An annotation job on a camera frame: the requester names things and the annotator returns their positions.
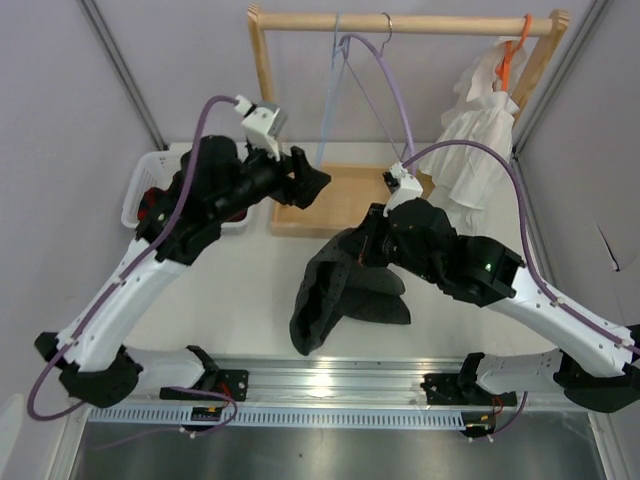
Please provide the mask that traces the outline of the dark grey dotted skirt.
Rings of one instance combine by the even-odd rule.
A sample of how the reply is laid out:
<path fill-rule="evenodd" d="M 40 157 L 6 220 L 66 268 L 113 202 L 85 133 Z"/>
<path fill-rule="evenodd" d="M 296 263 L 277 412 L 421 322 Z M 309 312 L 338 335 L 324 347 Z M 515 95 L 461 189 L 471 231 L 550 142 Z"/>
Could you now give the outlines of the dark grey dotted skirt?
<path fill-rule="evenodd" d="M 336 234 L 305 267 L 289 322 L 291 342 L 301 355 L 319 349 L 344 317 L 383 325 L 411 323 L 402 279 L 388 268 L 358 264 L 340 247 L 352 232 Z"/>

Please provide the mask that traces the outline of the light blue wire hanger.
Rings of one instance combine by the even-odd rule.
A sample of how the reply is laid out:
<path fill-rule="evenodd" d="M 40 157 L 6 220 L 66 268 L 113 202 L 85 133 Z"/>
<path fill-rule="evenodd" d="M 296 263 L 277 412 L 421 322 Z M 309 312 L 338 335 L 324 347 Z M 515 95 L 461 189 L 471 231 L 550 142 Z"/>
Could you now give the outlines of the light blue wire hanger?
<path fill-rule="evenodd" d="M 325 147 L 329 138 L 331 127 L 335 118 L 338 104 L 339 90 L 344 76 L 344 55 L 343 48 L 339 45 L 338 33 L 341 21 L 341 13 L 335 15 L 333 40 L 331 49 L 331 60 L 329 70 L 329 81 L 325 94 L 324 110 L 320 128 L 320 140 L 317 145 L 314 166 L 320 168 L 324 157 Z"/>

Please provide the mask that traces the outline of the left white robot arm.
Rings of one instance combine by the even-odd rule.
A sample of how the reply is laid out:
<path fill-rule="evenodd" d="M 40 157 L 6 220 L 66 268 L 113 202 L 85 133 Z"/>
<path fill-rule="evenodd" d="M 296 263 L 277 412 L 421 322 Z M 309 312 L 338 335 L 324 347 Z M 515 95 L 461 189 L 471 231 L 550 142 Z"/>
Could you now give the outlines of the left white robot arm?
<path fill-rule="evenodd" d="M 59 371 L 67 394 L 99 408 L 129 395 L 183 388 L 197 400 L 217 387 L 217 366 L 200 347 L 150 351 L 126 337 L 155 299 L 220 239 L 223 223 L 265 198 L 309 207 L 330 183 L 303 149 L 273 157 L 248 144 L 241 159 L 233 140 L 211 135 L 184 153 L 165 190 L 149 190 L 124 258 L 94 303 L 67 328 L 34 342 Z"/>

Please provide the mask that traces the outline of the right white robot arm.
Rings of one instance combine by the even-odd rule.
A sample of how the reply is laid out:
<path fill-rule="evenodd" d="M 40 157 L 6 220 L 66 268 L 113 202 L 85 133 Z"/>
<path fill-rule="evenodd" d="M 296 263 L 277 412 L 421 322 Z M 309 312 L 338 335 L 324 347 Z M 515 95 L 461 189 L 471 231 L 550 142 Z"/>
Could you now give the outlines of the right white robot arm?
<path fill-rule="evenodd" d="M 536 282 L 519 254 L 486 236 L 458 234 L 444 211 L 427 201 L 410 200 L 392 210 L 372 204 L 344 246 L 362 265 L 396 265 L 454 300 L 508 316 L 553 344 L 542 354 L 469 354 L 456 380 L 464 401 L 561 393 L 601 413 L 638 401 L 638 327 L 616 325 Z"/>

